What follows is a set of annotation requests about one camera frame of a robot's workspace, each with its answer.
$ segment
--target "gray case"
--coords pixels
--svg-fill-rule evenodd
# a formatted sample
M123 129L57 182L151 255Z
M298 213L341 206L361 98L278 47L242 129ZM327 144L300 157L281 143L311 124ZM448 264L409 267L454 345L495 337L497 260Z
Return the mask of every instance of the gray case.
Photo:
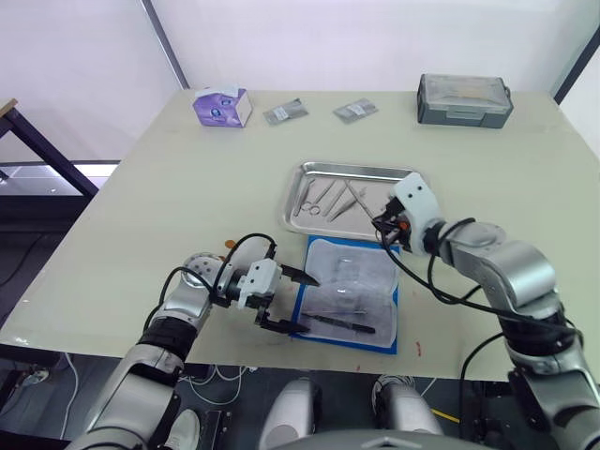
M500 77L423 74L416 97L421 124L502 128L513 111Z

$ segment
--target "white table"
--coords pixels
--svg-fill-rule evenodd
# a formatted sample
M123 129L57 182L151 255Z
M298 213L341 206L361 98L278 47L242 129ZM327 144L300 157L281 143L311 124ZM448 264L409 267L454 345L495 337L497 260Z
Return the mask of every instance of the white table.
M296 97L310 114L269 127L262 112ZM343 125L332 111L360 97L380 111ZM277 259L301 267L307 238L280 226L280 204L293 169L324 160L416 169L448 219L474 216L538 246L557 269L568 316L600 376L598 161L547 95L515 93L503 129L418 125L414 93L250 98L247 127L234 129L202 127L193 93L176 94L23 295L0 342L122 356L171 268L196 251L225 254L224 241L245 233L270 233ZM424 259L404 258L425 273ZM472 286L441 263L436 281L453 293ZM289 317L295 289L281 286L275 311ZM499 330L494 317L440 305L405 276L400 289L397 355L292 339L253 324L254 310L214 307L188 361L456 378L466 354ZM470 376L503 380L510 367L496 342Z

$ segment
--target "tissue box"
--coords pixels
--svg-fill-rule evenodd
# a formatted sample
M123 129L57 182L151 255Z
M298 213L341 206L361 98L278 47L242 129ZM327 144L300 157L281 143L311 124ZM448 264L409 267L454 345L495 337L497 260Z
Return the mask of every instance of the tissue box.
M193 108L208 127L242 128L252 113L248 92L237 87L203 89L196 93Z

